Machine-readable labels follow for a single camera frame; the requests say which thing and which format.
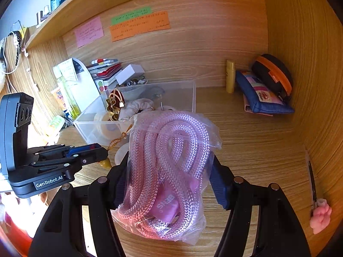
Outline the white round lidded container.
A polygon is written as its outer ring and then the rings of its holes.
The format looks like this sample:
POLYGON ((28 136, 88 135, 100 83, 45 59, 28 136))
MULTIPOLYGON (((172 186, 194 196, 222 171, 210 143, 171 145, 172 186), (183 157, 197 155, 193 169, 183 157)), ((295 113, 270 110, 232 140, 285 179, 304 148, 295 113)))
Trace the white round lidded container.
POLYGON ((114 157, 115 165, 120 165, 122 160, 124 159, 125 155, 128 153, 129 150, 129 143, 125 143, 122 145, 116 152, 114 157))

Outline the white cloth drawstring bag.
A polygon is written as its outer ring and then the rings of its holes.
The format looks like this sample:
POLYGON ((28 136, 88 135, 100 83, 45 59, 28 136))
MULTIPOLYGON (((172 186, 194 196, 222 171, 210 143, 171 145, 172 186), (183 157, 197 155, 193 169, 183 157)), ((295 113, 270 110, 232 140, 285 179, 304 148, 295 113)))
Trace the white cloth drawstring bag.
POLYGON ((120 111, 119 121, 129 120, 134 115, 143 111, 153 111, 153 105, 154 103, 152 100, 145 98, 136 99, 132 102, 128 102, 120 111))

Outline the pink paw toy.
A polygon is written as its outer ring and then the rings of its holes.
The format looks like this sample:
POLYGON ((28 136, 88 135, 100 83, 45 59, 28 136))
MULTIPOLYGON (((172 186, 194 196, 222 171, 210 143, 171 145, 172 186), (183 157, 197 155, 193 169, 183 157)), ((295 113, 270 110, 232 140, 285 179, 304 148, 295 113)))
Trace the pink paw toy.
POLYGON ((316 208, 313 210, 313 215, 310 219, 310 227, 313 230, 313 234, 319 234, 330 223, 332 207, 329 206, 327 200, 319 198, 316 202, 316 208))

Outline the white orange lotion tube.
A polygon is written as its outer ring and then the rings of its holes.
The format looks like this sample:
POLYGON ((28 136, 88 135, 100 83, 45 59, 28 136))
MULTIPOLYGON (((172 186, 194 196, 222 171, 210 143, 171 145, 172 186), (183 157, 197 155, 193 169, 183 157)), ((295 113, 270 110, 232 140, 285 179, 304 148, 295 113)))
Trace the white orange lotion tube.
POLYGON ((56 136, 60 132, 60 130, 64 127, 64 124, 65 124, 65 119, 61 117, 60 115, 56 115, 48 127, 47 135, 50 137, 56 136))

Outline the yellow-green spray bottle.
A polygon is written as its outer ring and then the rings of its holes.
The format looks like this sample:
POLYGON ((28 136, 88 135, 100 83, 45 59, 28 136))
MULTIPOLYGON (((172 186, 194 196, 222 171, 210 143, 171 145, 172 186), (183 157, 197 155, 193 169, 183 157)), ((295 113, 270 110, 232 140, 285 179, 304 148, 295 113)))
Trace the yellow-green spray bottle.
POLYGON ((66 102, 66 105, 68 106, 68 111, 70 115, 72 116, 72 119, 75 120, 81 114, 80 108, 78 107, 69 89, 68 83, 66 82, 64 76, 62 75, 62 72, 57 66, 53 67, 53 73, 57 80, 57 84, 60 87, 61 93, 66 102))

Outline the round cream tin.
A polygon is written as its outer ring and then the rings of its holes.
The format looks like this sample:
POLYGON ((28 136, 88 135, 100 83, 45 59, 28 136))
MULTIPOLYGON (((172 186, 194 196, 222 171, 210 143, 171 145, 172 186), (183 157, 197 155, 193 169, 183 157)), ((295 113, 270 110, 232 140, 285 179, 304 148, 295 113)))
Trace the round cream tin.
POLYGON ((118 133, 118 125, 116 122, 111 121, 109 119, 109 115, 107 111, 101 111, 99 113, 96 113, 94 117, 94 123, 99 133, 103 137, 110 140, 116 137, 118 133))

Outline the clear plastic storage bin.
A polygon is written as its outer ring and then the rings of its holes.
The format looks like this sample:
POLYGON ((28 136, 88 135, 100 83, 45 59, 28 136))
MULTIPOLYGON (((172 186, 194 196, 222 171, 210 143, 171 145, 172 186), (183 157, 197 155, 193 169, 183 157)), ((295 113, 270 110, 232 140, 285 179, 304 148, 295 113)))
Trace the clear plastic storage bin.
POLYGON ((119 88, 124 109, 117 121, 112 121, 106 109, 108 104, 98 96, 74 122, 86 143, 108 146, 119 138, 133 122, 133 116, 142 111, 182 110, 195 112, 196 82, 194 80, 158 82, 119 88))

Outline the white folded paper sheet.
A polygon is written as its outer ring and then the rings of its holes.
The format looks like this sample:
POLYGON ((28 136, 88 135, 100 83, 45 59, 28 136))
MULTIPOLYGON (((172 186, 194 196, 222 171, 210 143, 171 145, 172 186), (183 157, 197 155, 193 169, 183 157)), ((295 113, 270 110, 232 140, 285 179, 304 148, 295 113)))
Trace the white folded paper sheet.
POLYGON ((66 88, 83 112, 100 94, 94 80, 79 59, 69 58, 53 67, 55 78, 63 77, 66 88))

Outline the fruit sticker sheet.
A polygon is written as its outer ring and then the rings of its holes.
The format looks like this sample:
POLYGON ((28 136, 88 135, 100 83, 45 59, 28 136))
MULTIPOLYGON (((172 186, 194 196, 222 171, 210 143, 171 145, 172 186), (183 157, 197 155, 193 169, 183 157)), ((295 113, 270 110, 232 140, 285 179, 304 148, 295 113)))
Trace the fruit sticker sheet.
POLYGON ((95 84, 96 84, 96 87, 98 88, 98 91, 100 93, 106 91, 106 86, 105 86, 104 81, 102 79, 95 80, 95 84))

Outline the blue zip pouch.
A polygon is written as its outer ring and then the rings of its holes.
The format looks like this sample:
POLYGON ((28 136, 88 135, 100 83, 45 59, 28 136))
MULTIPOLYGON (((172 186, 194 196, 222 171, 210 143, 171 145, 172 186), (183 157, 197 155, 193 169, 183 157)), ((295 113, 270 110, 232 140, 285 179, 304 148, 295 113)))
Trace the blue zip pouch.
POLYGON ((235 80, 255 114, 291 114, 294 109, 286 105, 256 76, 247 71, 236 71, 235 80))

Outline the glass bowl of beads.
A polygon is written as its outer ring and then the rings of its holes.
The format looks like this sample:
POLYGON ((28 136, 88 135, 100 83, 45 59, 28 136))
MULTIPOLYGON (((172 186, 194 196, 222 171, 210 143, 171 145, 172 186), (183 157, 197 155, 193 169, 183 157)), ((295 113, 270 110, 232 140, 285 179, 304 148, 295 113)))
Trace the glass bowl of beads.
POLYGON ((143 91, 142 85, 145 85, 148 80, 142 75, 139 78, 133 78, 126 84, 124 97, 128 100, 134 100, 143 91))

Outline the white small box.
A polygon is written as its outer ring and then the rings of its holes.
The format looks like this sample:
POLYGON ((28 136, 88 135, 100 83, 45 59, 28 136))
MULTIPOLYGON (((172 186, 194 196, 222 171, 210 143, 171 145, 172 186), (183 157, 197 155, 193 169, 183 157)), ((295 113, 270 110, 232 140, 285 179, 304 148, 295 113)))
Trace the white small box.
POLYGON ((116 75, 116 81, 119 85, 125 84, 133 78, 138 78, 145 73, 141 65, 129 64, 124 69, 120 70, 116 75))

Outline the black orange round case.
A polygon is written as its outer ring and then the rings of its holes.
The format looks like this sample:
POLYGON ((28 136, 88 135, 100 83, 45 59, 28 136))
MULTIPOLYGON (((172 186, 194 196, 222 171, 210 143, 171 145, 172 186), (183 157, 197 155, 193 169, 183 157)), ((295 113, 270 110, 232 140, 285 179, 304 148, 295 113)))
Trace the black orange round case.
POLYGON ((265 53, 256 58, 251 70, 284 103, 289 103, 293 80, 291 73, 281 60, 265 53))

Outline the yellow lotion bottle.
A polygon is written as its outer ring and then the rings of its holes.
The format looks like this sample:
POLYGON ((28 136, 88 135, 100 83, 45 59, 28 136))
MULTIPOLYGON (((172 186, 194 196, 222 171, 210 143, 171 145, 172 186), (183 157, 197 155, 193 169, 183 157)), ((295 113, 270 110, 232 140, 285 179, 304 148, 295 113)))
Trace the yellow lotion bottle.
POLYGON ((235 63, 231 60, 226 61, 226 91, 233 93, 235 87, 235 63))

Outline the orange sticky note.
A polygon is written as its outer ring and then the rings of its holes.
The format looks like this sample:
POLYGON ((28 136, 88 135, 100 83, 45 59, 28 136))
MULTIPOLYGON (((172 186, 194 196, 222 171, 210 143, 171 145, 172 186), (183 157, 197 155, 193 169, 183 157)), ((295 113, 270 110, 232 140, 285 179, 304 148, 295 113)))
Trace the orange sticky note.
POLYGON ((138 34, 168 29, 171 29, 168 12, 160 11, 112 25, 110 35, 112 42, 115 42, 138 34))

